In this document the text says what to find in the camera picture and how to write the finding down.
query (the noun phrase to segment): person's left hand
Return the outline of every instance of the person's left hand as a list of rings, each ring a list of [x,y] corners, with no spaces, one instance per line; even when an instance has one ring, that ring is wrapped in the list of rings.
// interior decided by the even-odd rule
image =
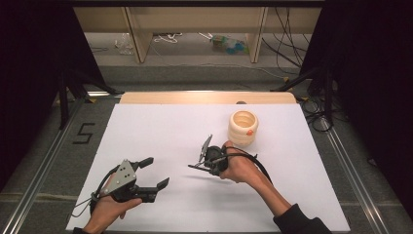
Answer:
[[[123,219],[127,210],[132,209],[141,203],[142,199],[140,198],[131,199],[124,203],[118,203],[113,200],[111,196],[101,197],[94,208],[94,212],[92,213],[88,224],[83,228],[83,231],[91,234],[100,234],[118,217]]]

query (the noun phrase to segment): sleeve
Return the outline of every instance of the sleeve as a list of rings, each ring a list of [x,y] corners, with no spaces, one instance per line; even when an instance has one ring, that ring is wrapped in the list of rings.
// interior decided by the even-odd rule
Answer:
[[[281,216],[274,217],[273,221],[283,234],[331,233],[318,217],[308,219],[297,204]]]
[[[89,234],[89,233],[84,232],[84,231],[82,230],[82,228],[75,227],[75,228],[73,229],[72,234]]]

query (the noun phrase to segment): forearm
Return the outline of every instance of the forearm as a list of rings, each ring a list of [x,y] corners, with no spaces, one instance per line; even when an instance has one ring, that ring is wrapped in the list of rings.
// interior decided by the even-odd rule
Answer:
[[[257,191],[275,217],[291,208],[291,205],[263,174],[258,175],[249,185]]]

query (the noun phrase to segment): cable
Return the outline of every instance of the cable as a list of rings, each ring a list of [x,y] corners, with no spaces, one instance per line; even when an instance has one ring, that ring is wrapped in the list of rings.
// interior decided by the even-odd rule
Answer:
[[[76,205],[75,208],[79,207],[80,205],[82,205],[82,204],[84,204],[84,203],[86,203],[86,202],[89,202],[89,203],[85,206],[85,208],[82,209],[82,211],[81,211],[79,214],[77,214],[77,215],[72,214],[72,216],[73,216],[73,217],[79,217],[80,215],[82,215],[82,213],[86,210],[86,208],[88,207],[88,205],[91,203],[91,199],[92,199],[92,198],[89,198],[89,199],[81,202],[80,204]]]
[[[315,110],[309,110],[307,107],[306,103],[311,102],[314,106],[315,106]],[[309,115],[306,115],[305,118],[307,119],[307,124],[311,125],[313,127],[314,130],[316,130],[317,132],[328,132],[331,130],[331,128],[334,126],[334,123],[331,121],[329,121],[326,117],[325,117],[325,111],[321,110],[321,103],[319,103],[316,100],[313,100],[312,98],[308,98],[301,101],[300,105],[303,109],[303,111]],[[337,103],[337,98],[334,99],[331,103],[332,105],[334,105],[337,108],[331,109],[331,117],[342,121],[342,122],[349,122],[347,116],[345,118],[339,118],[337,116],[334,116],[334,113],[344,113],[344,110],[341,109],[341,106]],[[327,126],[323,126],[321,127],[317,127],[317,123],[319,123],[321,126],[323,125],[327,125]]]
[[[106,182],[106,180],[114,173],[116,173],[116,171],[118,171],[119,166],[116,166],[114,169],[110,170],[109,173],[106,174],[106,176],[104,177],[104,179],[100,182],[99,187],[97,188],[96,192],[91,194],[91,201],[89,203],[90,205],[90,211],[91,213],[94,212],[94,208],[96,207],[97,201],[100,199],[100,191],[103,187],[103,184]]]
[[[178,40],[175,39],[175,36],[182,36],[182,33],[168,34],[168,39],[165,39],[163,36],[158,35],[158,38],[154,39],[154,42],[166,41],[173,44],[178,43]]]
[[[241,151],[242,153],[229,153],[229,154],[227,154],[226,151],[227,151],[227,149],[229,149],[229,148],[239,150],[239,151]],[[218,157],[215,157],[215,158],[211,158],[210,161],[213,162],[213,161],[219,160],[219,159],[221,159],[221,158],[228,158],[228,157],[230,157],[230,156],[241,156],[241,157],[245,157],[245,158],[249,159],[249,160],[252,161],[256,166],[258,166],[258,168],[260,169],[260,171],[262,172],[262,174],[264,174],[264,176],[265,176],[268,180],[270,180],[271,183],[273,183],[273,182],[271,181],[270,175],[267,173],[267,170],[265,170],[264,166],[256,159],[256,158],[257,158],[257,155],[252,156],[252,155],[250,155],[249,153],[243,151],[243,150],[240,149],[240,148],[237,148],[237,147],[234,147],[234,146],[226,147],[226,148],[225,148],[225,154],[223,154],[223,155],[221,155],[221,156],[218,156]]]
[[[243,68],[248,68],[248,69],[254,69],[254,70],[264,71],[265,73],[267,73],[267,74],[269,74],[269,75],[271,75],[271,76],[280,78],[280,79],[283,79],[283,78],[284,78],[284,76],[279,76],[279,75],[273,74],[273,73],[271,73],[271,72],[269,72],[269,71],[267,71],[267,70],[265,70],[265,69],[263,69],[263,68],[260,68],[260,67],[250,67],[250,66],[243,66],[243,65],[238,65],[238,64],[215,64],[215,63],[210,63],[210,62],[208,62],[208,63],[201,63],[201,64],[193,64],[193,65],[191,65],[191,64],[184,64],[184,63],[183,63],[183,64],[170,64],[170,63],[167,63],[167,62],[164,60],[163,56],[162,56],[152,45],[149,45],[149,46],[152,48],[152,50],[155,52],[156,55],[158,55],[159,57],[161,57],[161,59],[163,60],[164,64],[166,64],[166,65],[168,65],[168,66],[208,66],[208,65],[212,65],[212,66],[237,66],[237,67],[243,67]]]
[[[303,61],[303,60],[301,59],[300,55],[298,54],[297,50],[295,49],[294,42],[292,40],[291,26],[289,24],[289,8],[286,8],[286,22],[285,22],[285,25],[282,22],[282,19],[280,17],[280,14],[279,14],[279,11],[277,10],[277,8],[275,8],[275,10],[276,10],[276,13],[277,13],[277,17],[279,18],[279,21],[282,24],[282,30],[283,30],[282,39],[283,39],[283,36],[286,35],[289,42],[293,46],[292,48],[293,48],[294,55],[296,56],[298,63],[300,63],[300,60],[301,61]]]
[[[288,45],[288,44],[286,44],[285,42],[282,42],[277,36],[276,36],[276,33],[273,33],[273,36],[276,38],[276,40],[277,41],[279,41],[280,43],[282,43],[283,45],[285,45],[285,46],[287,46],[287,47],[291,47],[291,48],[295,48],[296,50],[299,50],[299,51],[302,51],[302,52],[307,52],[306,50],[304,50],[304,49],[302,49],[302,48],[299,48],[299,47],[295,47],[295,46],[293,46],[293,45]]]
[[[306,39],[307,43],[309,43],[309,44],[310,44],[310,40],[306,37],[306,35],[305,35],[305,34],[303,34],[303,37],[304,37],[304,39]]]
[[[287,56],[283,55],[282,53],[279,52],[279,50],[274,49],[273,47],[271,47],[265,40],[264,38],[262,38],[262,41],[270,48],[271,51],[275,52],[278,56],[283,57],[284,59],[288,60],[289,62],[291,62],[292,64],[296,65],[297,67],[301,68],[301,65],[298,64],[297,62],[291,60],[290,58],[288,58]]]

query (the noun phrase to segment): wire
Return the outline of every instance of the wire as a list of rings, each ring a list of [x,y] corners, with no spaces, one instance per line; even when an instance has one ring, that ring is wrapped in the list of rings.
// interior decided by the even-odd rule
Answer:
[[[312,105],[315,105],[315,110],[309,110],[308,109],[308,103],[311,103]],[[309,113],[309,114],[315,114],[319,112],[319,104],[315,101],[312,100],[311,98],[304,100],[301,102],[301,108],[304,110],[304,112]]]
[[[158,38],[154,39],[154,42],[166,41],[173,44],[178,43],[178,40],[175,39],[175,36],[182,36],[182,33],[168,34],[168,39],[165,39],[163,36],[158,35]]]
[[[281,25],[282,25],[283,34],[282,34],[281,42],[283,41],[284,35],[286,35],[286,37],[288,38],[289,42],[290,42],[291,45],[292,45],[292,49],[293,49],[294,55],[295,55],[295,57],[297,58],[297,61],[298,61],[298,63],[299,63],[299,67],[301,67],[301,61],[303,61],[303,59],[302,59],[301,56],[298,54],[297,49],[296,49],[296,47],[294,46],[294,42],[293,42],[293,40],[292,40],[291,25],[289,24],[289,8],[286,8],[286,21],[285,21],[285,24],[282,22],[282,19],[281,19],[281,17],[280,17],[280,14],[279,14],[278,9],[275,8],[275,10],[276,10],[276,13],[277,13],[277,17],[279,18],[279,21],[280,21],[280,23],[281,23]]]
[[[295,46],[293,46],[293,45],[288,45],[288,44],[286,44],[285,42],[282,42],[282,41],[276,36],[276,33],[273,33],[273,36],[276,38],[277,41],[279,41],[280,43],[282,43],[283,45],[285,45],[285,46],[287,46],[287,47],[291,47],[291,48],[293,48],[293,49],[295,49],[295,50],[299,50],[299,51],[302,51],[302,52],[307,52],[306,50],[304,50],[304,49],[302,49],[302,48],[295,47]]]
[[[243,65],[231,64],[231,63],[227,63],[227,64],[215,64],[215,63],[207,62],[207,63],[193,64],[193,65],[192,65],[192,64],[185,64],[185,63],[182,63],[182,64],[170,64],[170,63],[168,63],[168,62],[166,62],[166,61],[164,60],[164,57],[163,57],[152,45],[149,45],[149,46],[152,48],[152,50],[155,52],[156,55],[158,55],[159,57],[161,57],[161,59],[163,60],[164,64],[166,64],[166,65],[168,65],[168,66],[209,66],[209,65],[212,65],[212,66],[237,66],[237,67],[243,67],[243,68],[248,68],[248,69],[253,69],[253,70],[264,71],[265,73],[267,73],[267,74],[269,74],[269,75],[271,75],[271,76],[280,78],[280,79],[283,79],[283,78],[284,78],[284,76],[279,76],[279,75],[273,74],[273,73],[271,73],[271,72],[269,72],[269,71],[267,71],[267,70],[265,70],[265,69],[263,69],[263,68],[260,68],[260,67],[250,67],[250,66],[243,66]]]
[[[301,68],[301,65],[298,64],[297,62],[291,60],[290,58],[288,58],[287,56],[283,55],[282,53],[279,52],[279,50],[274,49],[273,47],[271,47],[265,40],[264,38],[262,38],[262,41],[270,48],[271,51],[275,52],[277,54],[277,67],[279,68],[279,70],[281,70],[284,73],[288,73],[288,74],[294,74],[297,75],[297,73],[292,73],[292,72],[288,72],[288,71],[284,71],[280,68],[279,65],[279,60],[278,60],[278,56],[283,57],[284,59],[288,60],[289,62],[291,62],[292,64],[296,65],[297,67]]]
[[[82,211],[81,211],[79,214],[77,214],[77,215],[72,214],[72,216],[74,216],[74,217],[79,217],[80,215],[82,215],[82,213],[86,210],[86,208],[88,207],[88,205],[91,203],[91,199],[92,199],[92,198],[89,198],[89,199],[81,202],[80,204],[76,205],[75,208],[79,207],[80,205],[82,205],[82,204],[84,204],[84,203],[86,203],[86,202],[89,202],[89,203],[85,206],[85,208],[82,209]]]
[[[210,33],[208,33],[207,36],[206,36],[205,34],[201,33],[201,32],[198,32],[198,34],[200,34],[201,36],[205,37],[205,38],[208,39],[208,40],[211,40],[212,37],[213,37],[213,35],[210,34]]]
[[[227,153],[226,153],[226,149],[229,149],[229,148],[233,148],[233,149],[239,150],[239,151],[241,151],[242,153],[229,153],[229,154],[227,154]],[[243,150],[240,149],[240,148],[233,147],[233,146],[226,147],[226,148],[225,148],[225,154],[222,154],[221,156],[218,156],[218,157],[215,157],[215,158],[211,158],[210,161],[213,162],[213,161],[219,160],[219,159],[221,159],[221,158],[228,158],[229,156],[241,156],[241,157],[245,157],[245,158],[251,160],[256,166],[258,166],[258,168],[260,169],[260,171],[262,172],[262,174],[264,174],[264,176],[265,176],[268,180],[270,180],[271,183],[273,183],[273,182],[271,181],[270,175],[267,173],[267,170],[265,170],[264,166],[257,160],[257,155],[252,156],[251,154],[243,151]]]
[[[304,39],[306,39],[307,43],[309,43],[309,44],[310,44],[310,40],[306,37],[306,35],[305,35],[305,34],[303,34],[303,37],[304,37]]]

